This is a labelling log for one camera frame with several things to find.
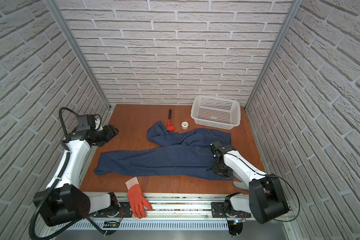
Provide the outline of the blue denim trousers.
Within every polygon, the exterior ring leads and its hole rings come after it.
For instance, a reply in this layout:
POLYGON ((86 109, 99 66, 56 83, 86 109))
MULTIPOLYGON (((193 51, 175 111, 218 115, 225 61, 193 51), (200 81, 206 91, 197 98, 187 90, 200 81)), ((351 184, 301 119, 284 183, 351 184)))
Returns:
POLYGON ((130 177, 175 176, 211 181, 231 181, 233 176, 213 171, 214 155, 211 143, 231 144, 231 134, 214 129, 195 129, 186 133, 167 131, 162 122, 147 131, 147 139, 158 145, 144 151, 114 151, 102 153, 94 173, 110 173, 130 177))

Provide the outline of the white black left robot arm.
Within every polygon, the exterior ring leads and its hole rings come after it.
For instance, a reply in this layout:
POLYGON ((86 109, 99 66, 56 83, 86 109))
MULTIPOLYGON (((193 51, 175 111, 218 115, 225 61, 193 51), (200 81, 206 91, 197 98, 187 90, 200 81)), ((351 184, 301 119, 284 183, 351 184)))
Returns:
POLYGON ((78 124, 65 132, 65 149, 58 169, 47 188, 35 194, 33 202, 49 227, 82 220, 93 213, 116 214, 118 200, 113 193, 88 196, 79 190, 79 178, 84 161, 92 146, 102 147, 119 131, 113 125, 101 125, 101 118, 78 115, 78 124))

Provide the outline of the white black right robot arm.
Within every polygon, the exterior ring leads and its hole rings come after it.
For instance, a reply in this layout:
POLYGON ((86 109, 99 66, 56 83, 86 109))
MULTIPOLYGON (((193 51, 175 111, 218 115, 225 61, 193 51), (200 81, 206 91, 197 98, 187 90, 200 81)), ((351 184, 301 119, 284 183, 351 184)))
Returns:
POLYGON ((213 142, 211 151, 215 160, 214 173, 226 178, 237 178, 234 186, 249 191, 248 196, 240 193, 226 196, 228 216, 248 213, 264 224, 290 211, 278 176, 260 171, 231 145, 223 146, 220 142, 213 142))

